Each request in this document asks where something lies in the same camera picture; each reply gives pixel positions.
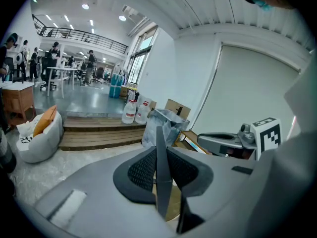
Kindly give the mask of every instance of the concrete floor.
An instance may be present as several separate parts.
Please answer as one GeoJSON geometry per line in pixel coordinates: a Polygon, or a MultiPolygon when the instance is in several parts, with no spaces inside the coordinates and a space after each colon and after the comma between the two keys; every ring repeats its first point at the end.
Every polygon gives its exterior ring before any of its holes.
{"type": "Polygon", "coordinates": [[[64,98],[61,97],[61,86],[50,91],[47,96],[46,88],[40,91],[42,82],[36,82],[33,88],[34,105],[37,113],[46,111],[53,105],[67,116],[81,117],[121,117],[125,103],[122,99],[109,97],[109,84],[91,83],[91,86],[80,86],[79,80],[74,81],[72,90],[71,80],[64,81],[64,98]]]}
{"type": "Polygon", "coordinates": [[[91,151],[62,151],[58,149],[49,159],[35,164],[24,162],[16,149],[19,137],[17,129],[9,132],[7,140],[17,158],[12,176],[16,178],[16,196],[24,202],[34,205],[51,188],[85,165],[122,153],[143,148],[138,144],[119,146],[91,151]]]}

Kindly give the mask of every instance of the plastic jug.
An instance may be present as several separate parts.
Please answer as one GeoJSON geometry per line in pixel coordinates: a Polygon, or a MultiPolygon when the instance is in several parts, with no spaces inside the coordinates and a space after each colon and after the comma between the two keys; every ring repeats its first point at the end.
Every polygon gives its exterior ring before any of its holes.
{"type": "Polygon", "coordinates": [[[128,101],[123,109],[122,122],[126,124],[133,123],[136,110],[136,102],[134,100],[128,101]]]}
{"type": "Polygon", "coordinates": [[[138,124],[146,124],[148,120],[148,114],[151,111],[150,107],[148,106],[149,103],[145,101],[143,105],[141,105],[135,115],[135,121],[138,124]]]}

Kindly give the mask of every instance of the balcony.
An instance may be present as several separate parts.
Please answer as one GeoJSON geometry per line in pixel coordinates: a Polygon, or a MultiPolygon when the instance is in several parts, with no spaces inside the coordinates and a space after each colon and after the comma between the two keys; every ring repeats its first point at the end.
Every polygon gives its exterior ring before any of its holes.
{"type": "Polygon", "coordinates": [[[72,30],[69,28],[46,27],[34,15],[33,22],[38,35],[42,37],[63,38],[69,40],[82,41],[86,43],[95,44],[97,46],[101,46],[104,48],[108,48],[121,54],[125,54],[128,48],[128,46],[122,43],[116,42],[114,40],[108,39],[97,34],[92,34],[80,30],[72,30]]]}

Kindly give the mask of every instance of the label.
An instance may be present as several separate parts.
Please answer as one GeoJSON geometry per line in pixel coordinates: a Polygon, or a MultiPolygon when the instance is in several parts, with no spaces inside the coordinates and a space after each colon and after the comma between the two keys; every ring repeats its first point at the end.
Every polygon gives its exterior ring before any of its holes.
{"type": "Polygon", "coordinates": [[[125,113],[125,117],[127,117],[127,118],[133,118],[133,117],[134,117],[134,114],[125,113]]]}

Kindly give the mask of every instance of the white bean bag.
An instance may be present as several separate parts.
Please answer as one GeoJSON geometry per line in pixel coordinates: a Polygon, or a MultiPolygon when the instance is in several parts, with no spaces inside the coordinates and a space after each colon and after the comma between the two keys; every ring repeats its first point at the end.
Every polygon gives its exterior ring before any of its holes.
{"type": "MultiPolygon", "coordinates": [[[[30,124],[34,130],[35,125],[40,120],[43,114],[36,116],[30,124]]],[[[19,140],[16,142],[21,159],[28,163],[40,162],[52,156],[57,148],[60,138],[63,135],[62,119],[59,112],[56,112],[54,120],[45,128],[43,133],[36,135],[33,138],[33,131],[29,136],[24,137],[20,135],[19,140]]]]}

